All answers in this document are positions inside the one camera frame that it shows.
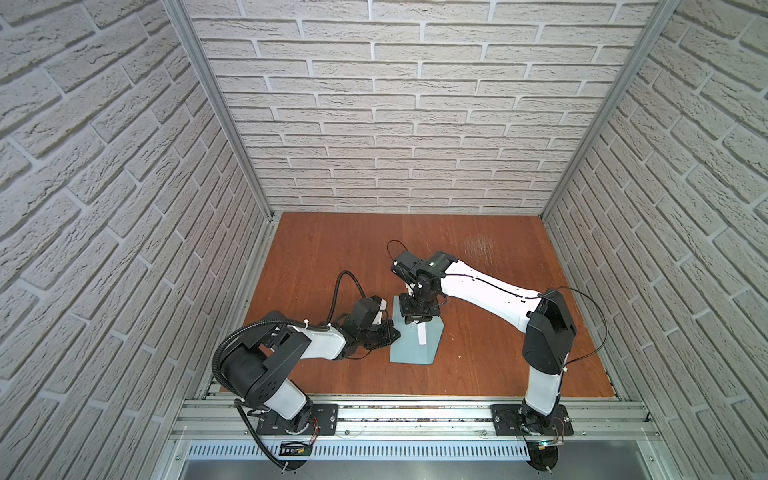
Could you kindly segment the pink white letter card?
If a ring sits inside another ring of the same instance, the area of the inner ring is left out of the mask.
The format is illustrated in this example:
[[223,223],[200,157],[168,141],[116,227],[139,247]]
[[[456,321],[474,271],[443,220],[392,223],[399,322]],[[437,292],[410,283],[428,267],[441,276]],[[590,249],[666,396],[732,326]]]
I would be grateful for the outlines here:
[[424,324],[417,325],[417,338],[418,338],[419,345],[422,345],[422,346],[427,345],[428,337],[427,337],[426,326]]

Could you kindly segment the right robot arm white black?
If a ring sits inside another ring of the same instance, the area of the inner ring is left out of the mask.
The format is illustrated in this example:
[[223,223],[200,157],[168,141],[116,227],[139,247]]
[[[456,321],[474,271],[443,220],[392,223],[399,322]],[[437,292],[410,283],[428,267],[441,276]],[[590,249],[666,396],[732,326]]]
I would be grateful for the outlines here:
[[562,293],[516,287],[441,251],[423,260],[405,250],[394,258],[391,271],[407,288],[398,300],[399,313],[407,323],[438,317],[439,299],[452,297],[488,311],[522,332],[522,357],[529,374],[517,413],[518,428],[526,435],[565,432],[553,425],[553,419],[577,327]]

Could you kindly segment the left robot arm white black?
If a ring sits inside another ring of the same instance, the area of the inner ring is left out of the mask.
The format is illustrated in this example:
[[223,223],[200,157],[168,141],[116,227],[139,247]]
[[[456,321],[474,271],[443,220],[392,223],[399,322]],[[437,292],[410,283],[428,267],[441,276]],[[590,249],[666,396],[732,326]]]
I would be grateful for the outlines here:
[[229,334],[216,348],[216,381],[249,409],[268,409],[295,434],[312,424],[312,402],[290,380],[302,360],[348,360],[358,349],[392,346],[401,337],[377,296],[359,299],[350,313],[322,325],[291,320],[279,311]]

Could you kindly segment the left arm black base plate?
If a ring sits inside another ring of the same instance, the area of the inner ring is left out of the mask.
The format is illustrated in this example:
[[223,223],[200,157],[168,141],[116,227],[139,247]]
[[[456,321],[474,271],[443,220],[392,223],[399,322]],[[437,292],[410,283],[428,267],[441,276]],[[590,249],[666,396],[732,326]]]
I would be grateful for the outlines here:
[[288,419],[276,411],[264,413],[257,423],[259,435],[299,435],[333,436],[338,420],[338,405],[332,403],[312,403],[302,407],[296,416]]

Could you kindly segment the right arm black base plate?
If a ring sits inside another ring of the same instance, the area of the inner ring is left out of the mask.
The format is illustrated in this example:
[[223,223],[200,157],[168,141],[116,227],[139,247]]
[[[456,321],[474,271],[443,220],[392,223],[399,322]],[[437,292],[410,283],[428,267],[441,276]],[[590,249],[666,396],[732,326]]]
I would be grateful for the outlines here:
[[490,407],[497,436],[572,436],[574,428],[566,407],[556,404],[547,415],[524,404],[496,404]]

